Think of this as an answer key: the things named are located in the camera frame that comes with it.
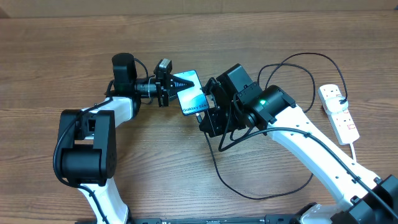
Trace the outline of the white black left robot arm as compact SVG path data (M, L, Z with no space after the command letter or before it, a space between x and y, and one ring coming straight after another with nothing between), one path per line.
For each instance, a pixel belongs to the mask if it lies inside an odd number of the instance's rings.
M111 61L114 78L108 84L105 100L91 108L61 113L53 171L62 184L83 193L96 223L133 223L113 177L116 128L136 117L143 98L157 98L159 106L165 107L178 92L195 84L172 75L168 59L157 64L154 76L145 78L138 78L139 60L132 54L116 54Z

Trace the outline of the blue Galaxy smartphone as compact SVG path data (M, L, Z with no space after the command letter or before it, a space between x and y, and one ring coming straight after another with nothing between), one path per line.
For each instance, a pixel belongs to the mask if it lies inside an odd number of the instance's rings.
M183 115L201 113L210 108L195 70L175 73L174 76L193 83L193 86L177 92Z

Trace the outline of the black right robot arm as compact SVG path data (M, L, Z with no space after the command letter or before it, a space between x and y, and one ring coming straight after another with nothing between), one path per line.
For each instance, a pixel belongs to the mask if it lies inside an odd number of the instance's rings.
M257 128L221 152L264 134L288 149L326 187L334 206L309 204L291 223L397 223L397 178L381 179L345 154L309 120L280 87L262 89L236 64L203 87L215 105L200 123L210 137Z

